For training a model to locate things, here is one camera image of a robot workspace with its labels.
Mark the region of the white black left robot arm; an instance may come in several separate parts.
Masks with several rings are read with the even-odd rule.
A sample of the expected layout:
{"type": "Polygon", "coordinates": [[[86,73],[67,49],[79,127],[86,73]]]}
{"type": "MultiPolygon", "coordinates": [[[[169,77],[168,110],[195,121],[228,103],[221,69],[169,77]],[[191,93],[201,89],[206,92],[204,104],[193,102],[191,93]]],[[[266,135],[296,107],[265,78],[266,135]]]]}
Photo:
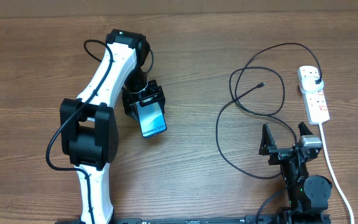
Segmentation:
{"type": "Polygon", "coordinates": [[[109,170],[118,145],[114,107],[122,100],[124,112],[139,123],[143,138],[167,130],[165,96],[155,80],[148,80],[142,70],[152,54],[146,36],[114,29],[101,42],[105,48],[99,67],[76,99],[65,98],[60,105],[60,127],[46,149],[50,160],[57,138],[62,151],[70,158],[70,171],[78,174],[82,214],[77,223],[114,223],[114,206],[110,198],[109,170]]]}

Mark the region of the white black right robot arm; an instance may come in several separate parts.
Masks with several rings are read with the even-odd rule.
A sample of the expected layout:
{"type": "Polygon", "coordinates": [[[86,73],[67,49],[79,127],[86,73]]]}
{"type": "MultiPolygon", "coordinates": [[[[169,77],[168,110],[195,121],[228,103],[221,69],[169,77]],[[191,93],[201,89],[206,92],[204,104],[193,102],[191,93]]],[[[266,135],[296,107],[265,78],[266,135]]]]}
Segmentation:
{"type": "Polygon", "coordinates": [[[333,184],[322,175],[309,175],[306,163],[316,159],[323,148],[322,140],[314,135],[305,123],[298,125],[301,137],[289,148],[279,149],[267,124],[262,126],[259,154],[269,156],[268,164],[279,165],[285,188],[270,196],[258,209],[255,223],[330,223],[328,209],[333,184]],[[276,214],[261,217],[263,208],[278,195],[286,192],[289,207],[276,214]]]}

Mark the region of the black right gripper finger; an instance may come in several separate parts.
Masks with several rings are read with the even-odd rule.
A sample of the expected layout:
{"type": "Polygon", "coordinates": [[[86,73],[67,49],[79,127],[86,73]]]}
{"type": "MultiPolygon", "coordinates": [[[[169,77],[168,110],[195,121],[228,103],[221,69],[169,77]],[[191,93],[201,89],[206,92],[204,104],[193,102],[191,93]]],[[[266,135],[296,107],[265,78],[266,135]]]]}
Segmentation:
{"type": "Polygon", "coordinates": [[[264,124],[262,126],[262,139],[259,148],[259,155],[267,156],[273,149],[275,149],[275,141],[273,139],[272,133],[269,130],[269,126],[264,124]]]}
{"type": "Polygon", "coordinates": [[[309,130],[309,128],[307,127],[307,125],[304,122],[301,122],[298,125],[298,129],[300,131],[300,136],[313,135],[313,133],[309,130]]]}

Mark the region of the Galaxy smartphone blue screen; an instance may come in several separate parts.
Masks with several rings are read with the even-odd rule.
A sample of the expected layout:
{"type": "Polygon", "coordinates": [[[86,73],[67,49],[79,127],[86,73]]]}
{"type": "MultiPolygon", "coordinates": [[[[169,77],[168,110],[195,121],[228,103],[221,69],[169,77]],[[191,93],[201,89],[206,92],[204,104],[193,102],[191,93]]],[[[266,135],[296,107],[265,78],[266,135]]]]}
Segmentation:
{"type": "Polygon", "coordinates": [[[143,138],[149,138],[167,130],[165,118],[158,103],[147,106],[137,104],[137,112],[143,138]]]}

